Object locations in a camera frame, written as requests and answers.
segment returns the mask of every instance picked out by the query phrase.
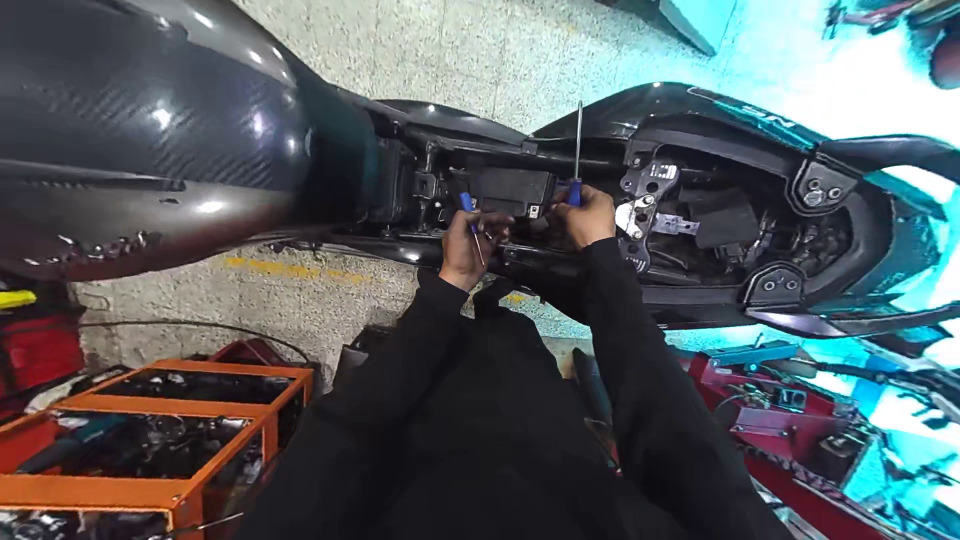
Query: wheel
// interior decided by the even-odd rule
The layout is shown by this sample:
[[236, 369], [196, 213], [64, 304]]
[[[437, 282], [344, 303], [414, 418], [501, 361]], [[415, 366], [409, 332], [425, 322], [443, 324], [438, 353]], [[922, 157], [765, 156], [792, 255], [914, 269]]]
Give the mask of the wheel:
[[960, 87], [960, 34], [945, 37], [933, 50], [930, 78], [944, 90]]

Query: orange tool cart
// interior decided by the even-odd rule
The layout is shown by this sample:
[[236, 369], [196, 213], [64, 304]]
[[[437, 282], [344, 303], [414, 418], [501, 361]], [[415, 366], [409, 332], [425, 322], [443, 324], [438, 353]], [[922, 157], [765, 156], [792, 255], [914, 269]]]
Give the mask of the orange tool cart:
[[0, 428], [0, 539], [221, 538], [313, 371], [167, 359]]

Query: person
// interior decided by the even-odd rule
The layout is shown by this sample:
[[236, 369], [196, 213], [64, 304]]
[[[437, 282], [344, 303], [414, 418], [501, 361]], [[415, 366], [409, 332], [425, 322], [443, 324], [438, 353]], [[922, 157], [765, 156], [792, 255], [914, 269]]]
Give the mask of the person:
[[612, 198], [553, 213], [582, 251], [583, 302], [612, 403], [622, 477], [533, 321], [495, 303], [460, 315], [510, 218], [458, 212], [444, 264], [388, 345], [316, 400], [240, 540], [792, 538], [644, 309]]

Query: yellow object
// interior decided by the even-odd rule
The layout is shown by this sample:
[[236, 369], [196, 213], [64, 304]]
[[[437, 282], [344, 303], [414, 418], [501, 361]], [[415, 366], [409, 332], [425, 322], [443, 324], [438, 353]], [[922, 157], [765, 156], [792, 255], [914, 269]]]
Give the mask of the yellow object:
[[0, 292], [0, 309], [27, 306], [36, 302], [36, 294], [32, 290], [9, 290]]

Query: blue screwdriver handle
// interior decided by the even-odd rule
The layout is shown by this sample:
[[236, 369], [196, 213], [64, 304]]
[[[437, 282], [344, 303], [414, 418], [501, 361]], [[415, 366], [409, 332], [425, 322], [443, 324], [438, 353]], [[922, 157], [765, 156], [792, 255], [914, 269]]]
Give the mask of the blue screwdriver handle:
[[[470, 194], [469, 194], [469, 193], [462, 192], [462, 193], [460, 193], [459, 197], [460, 197], [460, 207], [461, 207], [464, 211], [468, 211], [468, 212], [474, 211], [473, 201], [472, 201], [472, 199], [470, 198]], [[474, 234], [477, 234], [477, 226], [476, 226], [476, 225], [470, 225], [470, 230], [473, 231]]]
[[566, 193], [566, 203], [572, 207], [580, 206], [580, 187], [584, 182], [580, 179], [574, 179], [570, 183], [570, 190]]

